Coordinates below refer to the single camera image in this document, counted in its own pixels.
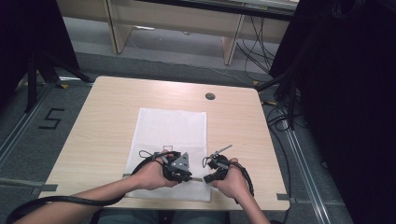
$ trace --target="gray floor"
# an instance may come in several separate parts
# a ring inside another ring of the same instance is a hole
[[[99,75],[139,77],[239,87],[253,87],[254,80],[270,79],[251,62],[248,62],[245,68],[246,57],[240,50],[235,52],[232,65],[224,65],[221,41],[218,36],[185,35],[182,32],[157,29],[154,31],[134,30],[123,53],[115,55],[111,51],[111,41],[105,23],[67,18],[64,20],[81,70],[91,77]],[[246,43],[249,47],[254,45],[252,41]],[[274,54],[276,53],[277,45],[265,44],[265,46]],[[64,71],[60,71],[60,74],[68,75]],[[0,168],[0,177],[45,182],[90,89],[89,86],[73,83],[70,83],[66,89],[53,89],[7,162]],[[275,89],[276,87],[273,87],[261,92],[261,99],[273,100],[272,94]],[[9,107],[0,111],[0,143],[6,140],[9,132],[23,115],[26,94],[26,87],[23,86],[16,92]],[[64,109],[64,112],[59,111],[54,114],[62,119],[58,127],[54,130],[39,129],[40,126],[51,125],[44,118],[52,108]],[[265,105],[263,115],[268,116],[272,109],[271,106]],[[276,113],[272,113],[270,118],[274,117]],[[298,124],[296,134],[320,196],[326,204],[330,221],[352,223],[332,177],[320,165],[320,153],[304,118],[297,118],[296,123]],[[318,223],[286,134],[276,132],[276,135],[285,148],[290,166],[290,172],[288,172],[280,143],[272,135],[280,170],[285,186],[289,184],[290,177],[291,197],[296,202],[291,204],[287,223]],[[0,188],[0,223],[4,223],[7,214],[17,205],[37,197],[32,188],[10,185],[0,185]],[[270,219],[279,221],[282,221],[286,215],[285,212],[268,211],[265,211],[265,214]],[[242,211],[232,211],[231,218],[233,224],[247,223],[247,218]]]

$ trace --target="white cloth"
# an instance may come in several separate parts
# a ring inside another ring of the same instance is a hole
[[[206,112],[140,108],[124,173],[130,174],[143,160],[140,150],[154,153],[164,148],[181,154],[188,152],[193,177],[208,175],[208,168],[202,167],[207,155]],[[211,188],[205,182],[189,181],[173,188],[134,190],[126,197],[210,202]]]

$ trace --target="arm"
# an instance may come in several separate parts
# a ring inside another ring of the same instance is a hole
[[[151,162],[142,167],[135,175],[73,196],[106,201],[120,197],[135,189],[172,188],[176,184],[176,181],[169,181],[163,177],[163,168],[158,162]],[[16,223],[79,223],[101,208],[77,203],[49,203],[21,218]]]
[[[247,213],[251,223],[270,224],[256,200],[250,194],[246,179],[236,167],[231,165],[225,179],[213,181],[212,185],[221,190],[225,196],[236,199]]]

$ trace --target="hand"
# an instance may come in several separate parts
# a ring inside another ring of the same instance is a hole
[[[238,159],[232,158],[231,161],[238,162]],[[234,198],[237,201],[246,194],[249,194],[246,179],[242,176],[241,171],[234,165],[230,166],[224,180],[215,180],[212,182],[212,186],[218,188],[225,196]]]
[[[161,187],[172,188],[177,185],[177,181],[169,181],[163,177],[163,159],[161,157],[157,158],[156,161],[149,162],[144,165],[136,174],[132,175],[139,180],[139,189],[157,189]]]

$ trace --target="hole in table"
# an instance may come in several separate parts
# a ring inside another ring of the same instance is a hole
[[[205,97],[206,97],[206,99],[208,99],[208,100],[214,100],[214,99],[216,98],[216,95],[213,94],[212,92],[208,92],[208,93],[205,95]]]

